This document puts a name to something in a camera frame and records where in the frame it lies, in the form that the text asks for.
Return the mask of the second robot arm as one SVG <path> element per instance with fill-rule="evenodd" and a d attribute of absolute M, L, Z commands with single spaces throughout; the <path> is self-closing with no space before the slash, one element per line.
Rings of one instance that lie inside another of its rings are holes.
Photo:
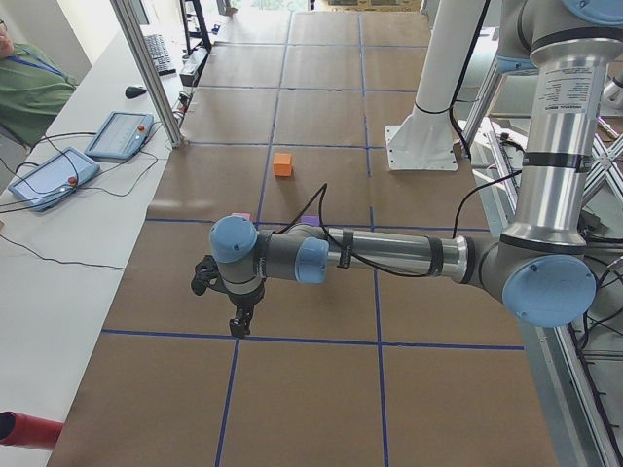
<path fill-rule="evenodd" d="M 613 77 L 604 87 L 602 94 L 603 106 L 614 109 L 622 110 L 622 81 Z"/>

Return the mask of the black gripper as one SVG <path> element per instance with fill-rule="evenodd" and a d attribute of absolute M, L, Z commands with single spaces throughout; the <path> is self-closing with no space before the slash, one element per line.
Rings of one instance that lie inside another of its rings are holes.
<path fill-rule="evenodd" d="M 265 285 L 260 283 L 253 291 L 247 293 L 227 293 L 229 300 L 237 308 L 235 316 L 230 319 L 230 333 L 235 338 L 246 338 L 250 335 L 250 325 L 253 319 L 253 307 L 259 304 L 265 296 Z"/>

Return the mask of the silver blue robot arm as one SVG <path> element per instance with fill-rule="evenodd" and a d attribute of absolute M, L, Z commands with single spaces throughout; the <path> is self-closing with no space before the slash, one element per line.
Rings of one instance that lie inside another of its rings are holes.
<path fill-rule="evenodd" d="M 567 325 L 589 309 L 597 283 L 577 224 L 606 69 L 622 53 L 622 5 L 506 1 L 500 26 L 500 61 L 538 72 L 517 207 L 500 237 L 441 239 L 301 223 L 273 232 L 239 216 L 222 218 L 210 229 L 211 252 L 197 264 L 191 287 L 229 297 L 233 336 L 249 334 L 267 279 L 318 284 L 332 266 L 446 276 L 483 289 L 538 327 Z"/>

